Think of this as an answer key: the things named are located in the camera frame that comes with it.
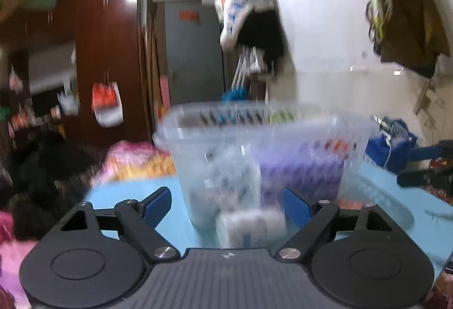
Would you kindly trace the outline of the purple box in basket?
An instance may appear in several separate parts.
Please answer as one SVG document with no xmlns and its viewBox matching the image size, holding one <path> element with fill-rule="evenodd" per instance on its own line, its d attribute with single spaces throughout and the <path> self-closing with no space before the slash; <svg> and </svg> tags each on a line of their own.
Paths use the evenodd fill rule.
<svg viewBox="0 0 453 309">
<path fill-rule="evenodd" d="M 335 199 L 350 153 L 344 140 L 282 144 L 254 151 L 253 160 L 261 175 L 261 204 L 282 204 L 288 187 L 308 199 Z"/>
</svg>

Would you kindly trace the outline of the pink floral blanket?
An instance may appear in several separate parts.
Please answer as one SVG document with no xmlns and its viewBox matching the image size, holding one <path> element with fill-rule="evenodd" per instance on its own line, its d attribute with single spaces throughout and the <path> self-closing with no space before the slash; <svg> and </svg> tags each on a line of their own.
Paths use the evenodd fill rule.
<svg viewBox="0 0 453 309">
<path fill-rule="evenodd" d="M 175 174 L 174 160 L 168 152 L 148 142 L 122 140 L 109 148 L 101 169 L 91 178 L 91 186 L 134 179 L 157 179 Z"/>
</svg>

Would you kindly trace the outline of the clear plastic storage basket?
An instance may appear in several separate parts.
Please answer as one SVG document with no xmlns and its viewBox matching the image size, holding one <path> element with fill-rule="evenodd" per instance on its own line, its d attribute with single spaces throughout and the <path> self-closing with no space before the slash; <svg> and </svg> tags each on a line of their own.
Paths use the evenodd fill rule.
<svg viewBox="0 0 453 309">
<path fill-rule="evenodd" d="M 216 102 L 173 107 L 153 142 L 174 160 L 193 226 L 211 229 L 222 212 L 280 205 L 288 187 L 334 200 L 377 132 L 314 104 Z"/>
</svg>

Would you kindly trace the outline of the orange white hanging bag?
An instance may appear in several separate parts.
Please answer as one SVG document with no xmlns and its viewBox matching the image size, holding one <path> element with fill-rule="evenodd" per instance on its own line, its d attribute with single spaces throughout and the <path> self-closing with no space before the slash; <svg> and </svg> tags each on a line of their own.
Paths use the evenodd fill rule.
<svg viewBox="0 0 453 309">
<path fill-rule="evenodd" d="M 91 110 L 97 123 L 105 128 L 124 123 L 121 95 L 117 82 L 94 83 L 91 96 Z"/>
</svg>

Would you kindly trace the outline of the white plastic hanging bag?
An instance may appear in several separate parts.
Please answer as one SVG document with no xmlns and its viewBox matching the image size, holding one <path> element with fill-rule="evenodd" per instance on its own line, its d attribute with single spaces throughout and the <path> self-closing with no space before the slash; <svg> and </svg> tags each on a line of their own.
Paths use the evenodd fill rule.
<svg viewBox="0 0 453 309">
<path fill-rule="evenodd" d="M 57 94 L 57 100 L 64 115 L 77 116 L 79 114 L 78 90 L 74 88 L 74 81 L 65 81 L 64 89 Z"/>
</svg>

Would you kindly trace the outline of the blue plastic bag pile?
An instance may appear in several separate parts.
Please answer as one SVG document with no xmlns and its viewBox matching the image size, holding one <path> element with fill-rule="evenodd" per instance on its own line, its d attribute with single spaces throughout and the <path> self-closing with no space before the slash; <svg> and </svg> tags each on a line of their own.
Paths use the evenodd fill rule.
<svg viewBox="0 0 453 309">
<path fill-rule="evenodd" d="M 220 100 L 225 102 L 248 100 L 248 90 L 246 87 L 231 88 L 222 95 Z"/>
</svg>

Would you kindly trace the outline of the grey door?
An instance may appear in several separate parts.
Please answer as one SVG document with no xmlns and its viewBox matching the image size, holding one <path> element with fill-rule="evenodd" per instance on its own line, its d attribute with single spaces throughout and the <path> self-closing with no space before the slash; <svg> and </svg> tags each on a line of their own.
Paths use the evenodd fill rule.
<svg viewBox="0 0 453 309">
<path fill-rule="evenodd" d="M 187 1 L 165 3 L 164 10 L 170 103 L 220 100 L 225 85 L 215 8 Z"/>
</svg>

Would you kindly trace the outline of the dark red wooden wardrobe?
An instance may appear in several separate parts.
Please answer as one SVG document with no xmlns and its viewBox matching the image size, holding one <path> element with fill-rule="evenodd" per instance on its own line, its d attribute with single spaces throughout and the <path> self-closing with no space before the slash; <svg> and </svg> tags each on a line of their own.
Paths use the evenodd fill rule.
<svg viewBox="0 0 453 309">
<path fill-rule="evenodd" d="M 1 48 L 8 55 L 54 43 L 75 43 L 79 138 L 95 146 L 151 138 L 139 38 L 139 0 L 58 0 L 49 11 L 18 8 L 1 20 Z M 121 95 L 124 121 L 112 128 L 100 126 L 91 109 L 92 87 L 103 81 L 117 83 Z"/>
</svg>

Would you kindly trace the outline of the white black hanging jacket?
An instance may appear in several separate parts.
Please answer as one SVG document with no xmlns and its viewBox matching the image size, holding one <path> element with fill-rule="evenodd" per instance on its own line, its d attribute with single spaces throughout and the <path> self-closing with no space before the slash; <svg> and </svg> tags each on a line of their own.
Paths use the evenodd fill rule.
<svg viewBox="0 0 453 309">
<path fill-rule="evenodd" d="M 260 50 L 266 70 L 276 71 L 285 46 L 275 0 L 224 0 L 220 47 L 231 52 L 237 45 Z"/>
</svg>

